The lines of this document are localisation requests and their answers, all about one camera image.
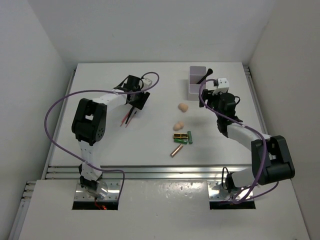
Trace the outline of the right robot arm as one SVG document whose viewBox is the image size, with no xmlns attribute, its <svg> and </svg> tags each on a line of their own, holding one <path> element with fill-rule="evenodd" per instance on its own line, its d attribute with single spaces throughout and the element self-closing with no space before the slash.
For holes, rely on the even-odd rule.
<svg viewBox="0 0 320 240">
<path fill-rule="evenodd" d="M 296 170 L 286 139 L 270 136 L 244 125 L 236 115 L 236 96 L 204 89 L 199 106 L 215 113 L 217 128 L 226 138 L 234 140 L 250 151 L 251 166 L 227 174 L 224 185 L 228 192 L 250 185 L 267 185 L 295 177 Z"/>
</svg>

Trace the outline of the white divided organizer box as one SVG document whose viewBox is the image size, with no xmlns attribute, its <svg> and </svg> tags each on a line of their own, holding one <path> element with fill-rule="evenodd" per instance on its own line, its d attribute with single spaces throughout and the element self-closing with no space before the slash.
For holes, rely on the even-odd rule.
<svg viewBox="0 0 320 240">
<path fill-rule="evenodd" d="M 190 66 L 187 84 L 187 100 L 198 101 L 199 100 L 199 88 L 198 82 L 206 75 L 207 68 L 205 66 Z"/>
</svg>

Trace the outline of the black gold lipstick case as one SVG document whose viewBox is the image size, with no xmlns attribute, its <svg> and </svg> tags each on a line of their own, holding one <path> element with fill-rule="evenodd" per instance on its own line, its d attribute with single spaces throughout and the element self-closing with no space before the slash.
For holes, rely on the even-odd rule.
<svg viewBox="0 0 320 240">
<path fill-rule="evenodd" d="M 173 138 L 174 139 L 184 139 L 187 140 L 189 135 L 187 133 L 174 133 Z"/>
</svg>

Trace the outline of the beige makeup sponge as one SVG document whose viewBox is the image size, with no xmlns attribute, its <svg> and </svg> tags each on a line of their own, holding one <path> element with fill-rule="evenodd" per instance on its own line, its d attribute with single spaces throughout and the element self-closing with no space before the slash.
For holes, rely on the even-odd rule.
<svg viewBox="0 0 320 240">
<path fill-rule="evenodd" d="M 178 121 L 177 123 L 174 124 L 173 130 L 174 131 L 182 130 L 184 128 L 184 126 L 185 126 L 185 124 L 183 121 Z"/>
<path fill-rule="evenodd" d="M 185 112 L 188 111 L 189 106 L 188 106 L 187 104 L 185 104 L 185 103 L 180 103 L 180 104 L 178 105 L 178 109 L 179 109 L 180 111 L 182 111 L 183 113 L 185 113 Z"/>
</svg>

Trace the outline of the red thin liner brush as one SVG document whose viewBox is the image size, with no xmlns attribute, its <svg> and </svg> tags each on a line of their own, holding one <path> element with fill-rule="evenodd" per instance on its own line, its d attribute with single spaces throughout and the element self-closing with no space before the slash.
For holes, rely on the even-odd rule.
<svg viewBox="0 0 320 240">
<path fill-rule="evenodd" d="M 128 120 L 128 122 L 125 125 L 125 128 L 128 127 L 128 125 L 131 123 L 132 119 L 134 118 L 134 116 L 137 114 L 137 110 L 131 115 L 130 119 Z"/>
</svg>

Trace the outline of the green tube lying flat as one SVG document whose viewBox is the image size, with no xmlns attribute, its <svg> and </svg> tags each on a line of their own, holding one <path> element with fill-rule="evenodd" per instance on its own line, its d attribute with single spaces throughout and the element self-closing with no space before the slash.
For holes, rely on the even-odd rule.
<svg viewBox="0 0 320 240">
<path fill-rule="evenodd" d="M 187 140 L 185 140 L 185 139 L 180 139 L 180 138 L 174 138 L 173 141 L 174 141 L 175 143 L 183 144 L 183 145 L 186 145 L 186 144 L 188 143 Z"/>
</svg>

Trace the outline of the black round makeup brush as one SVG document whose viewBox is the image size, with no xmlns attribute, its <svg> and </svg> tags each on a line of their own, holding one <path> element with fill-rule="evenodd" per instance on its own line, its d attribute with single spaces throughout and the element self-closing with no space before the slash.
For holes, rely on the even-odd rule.
<svg viewBox="0 0 320 240">
<path fill-rule="evenodd" d="M 131 109 L 129 110 L 128 115 L 127 115 L 127 117 L 126 117 L 126 119 L 125 119 L 125 124 L 127 124 L 127 123 L 128 123 L 128 121 L 129 121 L 129 119 L 130 119 L 130 117 L 131 117 L 131 115 L 132 115 L 132 113 L 133 113 L 134 109 L 135 109 L 135 107 L 134 107 L 134 106 L 132 106 L 132 107 L 131 107 Z"/>
</svg>

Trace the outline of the upper beige makeup sponge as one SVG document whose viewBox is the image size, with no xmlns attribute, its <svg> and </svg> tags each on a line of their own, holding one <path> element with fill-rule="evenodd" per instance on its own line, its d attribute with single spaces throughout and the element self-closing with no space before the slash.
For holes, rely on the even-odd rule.
<svg viewBox="0 0 320 240">
<path fill-rule="evenodd" d="M 178 109 L 179 109 L 180 111 L 182 111 L 183 113 L 185 113 L 185 112 L 188 111 L 189 106 L 188 106 L 187 104 L 185 104 L 185 103 L 180 103 L 180 104 L 178 105 Z"/>
</svg>

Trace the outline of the rose gold lipstick tube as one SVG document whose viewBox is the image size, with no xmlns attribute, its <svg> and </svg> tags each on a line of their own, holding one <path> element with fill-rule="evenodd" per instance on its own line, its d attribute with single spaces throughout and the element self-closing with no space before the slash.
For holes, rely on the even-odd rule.
<svg viewBox="0 0 320 240">
<path fill-rule="evenodd" d="M 170 157 L 173 158 L 183 147 L 184 147 L 183 144 L 178 145 L 178 146 L 170 153 Z"/>
</svg>

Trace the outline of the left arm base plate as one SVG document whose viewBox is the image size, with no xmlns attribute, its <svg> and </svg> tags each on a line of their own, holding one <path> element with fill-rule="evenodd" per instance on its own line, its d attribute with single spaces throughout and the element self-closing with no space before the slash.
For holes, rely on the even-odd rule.
<svg viewBox="0 0 320 240">
<path fill-rule="evenodd" d="M 78 182 L 75 188 L 74 201 L 92 202 L 95 198 L 102 202 L 116 202 L 119 199 L 121 183 L 119 181 L 104 181 L 97 185 L 97 190 L 82 187 Z"/>
</svg>

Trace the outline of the pink makeup pencil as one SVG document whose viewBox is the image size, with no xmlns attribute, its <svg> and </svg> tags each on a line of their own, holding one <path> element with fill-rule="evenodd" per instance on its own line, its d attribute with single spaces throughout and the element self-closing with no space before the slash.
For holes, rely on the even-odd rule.
<svg viewBox="0 0 320 240">
<path fill-rule="evenodd" d="M 124 124 L 124 122 L 126 121 L 126 119 L 128 118 L 129 112 L 124 116 L 124 118 L 121 121 L 120 127 Z"/>
</svg>

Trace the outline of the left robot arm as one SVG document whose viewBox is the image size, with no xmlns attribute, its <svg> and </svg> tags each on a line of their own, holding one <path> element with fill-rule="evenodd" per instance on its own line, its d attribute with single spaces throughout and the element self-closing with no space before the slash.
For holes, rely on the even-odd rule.
<svg viewBox="0 0 320 240">
<path fill-rule="evenodd" d="M 146 91 L 153 82 L 145 77 L 129 75 L 120 84 L 98 98 L 82 98 L 77 106 L 71 131 L 79 143 L 81 158 L 79 166 L 80 185 L 91 195 L 102 198 L 107 195 L 108 186 L 103 181 L 99 159 L 94 157 L 98 142 L 106 131 L 107 114 L 115 108 L 129 104 L 131 109 L 142 110 L 150 93 Z"/>
</svg>

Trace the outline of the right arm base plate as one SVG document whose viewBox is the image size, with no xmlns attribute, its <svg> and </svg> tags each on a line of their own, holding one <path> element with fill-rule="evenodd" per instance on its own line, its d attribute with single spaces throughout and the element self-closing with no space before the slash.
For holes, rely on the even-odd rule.
<svg viewBox="0 0 320 240">
<path fill-rule="evenodd" d="M 240 201 L 249 191 L 249 187 L 241 187 L 229 193 L 221 185 L 220 180 L 208 180 L 207 190 L 210 203 Z"/>
</svg>

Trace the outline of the lower beige makeup sponge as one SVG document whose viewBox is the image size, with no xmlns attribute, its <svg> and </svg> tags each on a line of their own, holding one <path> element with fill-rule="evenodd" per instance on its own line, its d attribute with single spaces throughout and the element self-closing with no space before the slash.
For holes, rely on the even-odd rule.
<svg viewBox="0 0 320 240">
<path fill-rule="evenodd" d="M 184 126 L 185 126 L 185 124 L 183 121 L 178 121 L 177 123 L 174 124 L 173 130 L 174 131 L 182 130 L 184 128 Z"/>
</svg>

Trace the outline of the green tube upright side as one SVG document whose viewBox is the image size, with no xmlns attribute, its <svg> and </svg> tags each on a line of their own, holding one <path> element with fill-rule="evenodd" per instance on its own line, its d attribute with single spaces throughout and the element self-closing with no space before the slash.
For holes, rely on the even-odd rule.
<svg viewBox="0 0 320 240">
<path fill-rule="evenodd" d="M 188 131 L 187 134 L 188 134 L 188 143 L 190 145 L 192 145 L 193 144 L 193 137 L 192 137 L 191 131 Z"/>
</svg>

